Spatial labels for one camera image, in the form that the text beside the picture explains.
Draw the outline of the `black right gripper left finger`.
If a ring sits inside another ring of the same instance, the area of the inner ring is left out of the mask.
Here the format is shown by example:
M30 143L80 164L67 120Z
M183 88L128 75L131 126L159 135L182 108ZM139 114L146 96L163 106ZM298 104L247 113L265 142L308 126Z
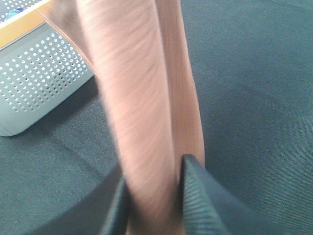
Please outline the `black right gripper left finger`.
M108 213L101 226L100 235L124 235L127 230L130 197L125 179L122 177L113 194Z

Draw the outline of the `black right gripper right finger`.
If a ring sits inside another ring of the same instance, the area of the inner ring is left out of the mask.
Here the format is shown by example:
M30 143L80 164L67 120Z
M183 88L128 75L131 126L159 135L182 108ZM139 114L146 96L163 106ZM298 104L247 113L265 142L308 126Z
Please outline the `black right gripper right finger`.
M258 216L192 155L182 157L183 220L188 235L257 235Z

